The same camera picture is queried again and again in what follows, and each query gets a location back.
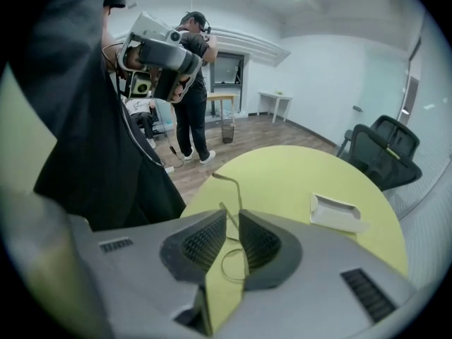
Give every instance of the man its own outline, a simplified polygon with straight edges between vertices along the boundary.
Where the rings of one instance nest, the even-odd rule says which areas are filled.
[[[126,107],[132,119],[138,126],[143,127],[144,135],[150,146],[155,148],[153,124],[154,121],[157,121],[157,114],[155,113],[154,99],[129,99],[126,102]]]
[[[206,17],[197,11],[185,15],[177,30],[182,32],[181,44],[190,52],[199,55],[204,61],[213,63],[218,55],[217,37],[210,35],[208,42],[202,36],[206,29]],[[177,141],[185,160],[193,157],[190,143],[190,130],[195,149],[199,154],[201,164],[210,162],[215,157],[215,151],[210,152],[206,144],[206,107],[207,90],[204,77],[199,70],[196,80],[189,88],[184,99],[174,105],[177,118]]]
[[[35,192],[87,218],[93,230],[171,220],[185,209],[165,170],[146,155],[160,163],[159,157],[125,114],[141,150],[131,139],[102,55],[117,43],[106,29],[109,11],[123,7],[124,0],[49,0],[10,60],[28,102],[57,139]],[[120,47],[104,49],[111,62]],[[132,51],[127,64],[138,64],[137,56]]]

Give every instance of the baseball cap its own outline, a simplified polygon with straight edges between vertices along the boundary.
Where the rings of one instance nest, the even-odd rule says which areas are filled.
[[[204,14],[200,13],[199,11],[192,11],[191,13],[187,13],[182,18],[182,21],[188,20],[190,18],[193,18],[197,23],[199,23],[199,27],[201,28],[202,32],[206,31],[206,28],[205,28],[205,26],[206,26],[206,17],[204,16]]]

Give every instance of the office chair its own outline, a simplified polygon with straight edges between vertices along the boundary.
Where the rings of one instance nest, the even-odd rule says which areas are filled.
[[[346,161],[364,173],[381,191],[411,184],[421,169],[369,127],[358,124],[352,133]]]
[[[391,149],[397,150],[400,154],[410,159],[413,159],[415,156],[415,152],[420,143],[419,138],[397,119],[383,115],[370,126],[370,129],[388,141]],[[336,154],[337,157],[341,157],[345,146],[352,140],[352,133],[352,130],[345,132],[344,142]],[[341,158],[347,160],[347,154],[345,153],[344,157]]]

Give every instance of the wooden table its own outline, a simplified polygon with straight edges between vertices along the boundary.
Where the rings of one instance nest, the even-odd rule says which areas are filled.
[[[232,125],[235,126],[235,115],[234,115],[234,99],[236,98],[237,94],[224,94],[224,93],[210,93],[207,96],[208,102],[214,102],[216,100],[220,101],[220,108],[221,108],[221,120],[223,120],[223,100],[230,100],[231,106],[232,106]],[[171,117],[172,117],[172,126],[174,128],[174,131],[176,131],[176,124],[177,121],[174,114],[174,106],[171,105]]]
[[[259,115],[259,113],[261,112],[261,100],[262,100],[262,97],[268,97],[268,98],[276,100],[276,102],[275,102],[275,109],[273,110],[272,123],[275,123],[275,121],[276,121],[276,114],[278,114],[278,108],[280,106],[280,101],[281,100],[287,100],[288,102],[287,102],[287,106],[285,108],[284,117],[283,117],[284,118],[283,121],[286,121],[287,115],[289,114],[290,104],[292,103],[292,98],[291,97],[287,97],[285,95],[259,92],[259,106],[258,106],[258,109],[257,109],[257,115]]]
[[[362,234],[338,232],[408,276],[405,240],[393,209],[367,177],[334,155],[311,148],[279,145],[245,153],[226,163],[218,173],[239,182],[244,208],[306,224],[310,223],[312,192],[355,205],[370,228]],[[237,214],[237,187],[232,182],[210,177],[192,198],[182,217],[217,210],[220,202],[231,214]],[[230,220],[227,224],[228,231],[234,228]],[[239,242],[227,239],[206,276],[214,331],[242,299],[243,283],[226,280],[220,268],[225,254],[239,248]],[[243,261],[234,264],[243,266]]]

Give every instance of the black pants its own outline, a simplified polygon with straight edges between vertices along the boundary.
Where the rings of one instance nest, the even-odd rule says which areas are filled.
[[[131,115],[132,119],[138,124],[138,127],[144,128],[144,134],[147,139],[154,138],[153,124],[154,118],[147,112],[134,113]]]
[[[201,161],[207,160],[209,157],[206,145],[206,107],[207,97],[198,101],[184,98],[180,103],[174,105],[177,118],[177,142],[181,152],[184,156],[191,154],[191,130],[193,143]]]

